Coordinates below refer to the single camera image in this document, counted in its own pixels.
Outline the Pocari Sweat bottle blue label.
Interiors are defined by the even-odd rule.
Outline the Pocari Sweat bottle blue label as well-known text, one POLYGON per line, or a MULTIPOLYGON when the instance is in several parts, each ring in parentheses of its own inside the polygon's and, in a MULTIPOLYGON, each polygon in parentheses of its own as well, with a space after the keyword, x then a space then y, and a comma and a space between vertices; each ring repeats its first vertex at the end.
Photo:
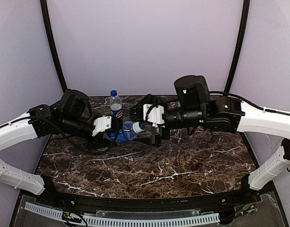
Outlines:
POLYGON ((132 124, 134 122, 125 121, 121 124, 121 128, 118 132, 118 136, 115 140, 116 144, 124 144, 126 142, 132 141, 137 138, 138 133, 135 133, 132 129, 132 124))

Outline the blue white Pocari cap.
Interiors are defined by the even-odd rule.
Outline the blue white Pocari cap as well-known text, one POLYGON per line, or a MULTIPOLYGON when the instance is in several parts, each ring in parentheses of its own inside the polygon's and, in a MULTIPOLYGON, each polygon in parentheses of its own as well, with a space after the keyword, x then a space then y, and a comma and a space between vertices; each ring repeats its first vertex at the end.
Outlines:
POLYGON ((146 126, 144 123, 141 123, 141 122, 135 122, 132 124, 132 129, 135 133, 140 133, 140 132, 143 132, 145 131, 146 129, 146 126))

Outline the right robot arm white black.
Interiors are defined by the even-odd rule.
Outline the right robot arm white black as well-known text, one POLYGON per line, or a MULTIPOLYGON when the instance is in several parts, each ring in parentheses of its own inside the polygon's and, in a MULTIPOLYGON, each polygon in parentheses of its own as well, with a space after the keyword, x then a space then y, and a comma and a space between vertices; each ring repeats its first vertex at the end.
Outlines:
POLYGON ((174 82, 179 106, 170 108, 158 96, 146 95, 130 108, 134 121, 152 126, 152 138, 165 139, 174 129, 187 129, 188 134, 202 127, 221 132, 257 132, 282 137, 276 152, 258 169, 242 179, 244 191, 258 191, 282 171, 290 172, 290 112, 253 104, 238 95, 221 92, 211 99, 205 77, 187 75, 174 82))

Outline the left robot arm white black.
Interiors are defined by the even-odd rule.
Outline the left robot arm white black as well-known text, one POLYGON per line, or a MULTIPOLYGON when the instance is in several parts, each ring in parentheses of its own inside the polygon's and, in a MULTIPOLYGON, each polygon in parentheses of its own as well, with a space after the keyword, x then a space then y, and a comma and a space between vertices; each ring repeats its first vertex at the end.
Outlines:
MULTIPOLYGON (((0 151, 24 141, 61 134, 73 147, 86 154, 99 156, 110 150, 115 139, 104 135, 111 130, 119 133, 122 122, 112 115, 94 118, 89 97, 67 89, 53 105, 38 105, 0 126, 0 151)), ((41 195, 55 191, 50 177, 27 173, 0 159, 0 183, 41 195)))

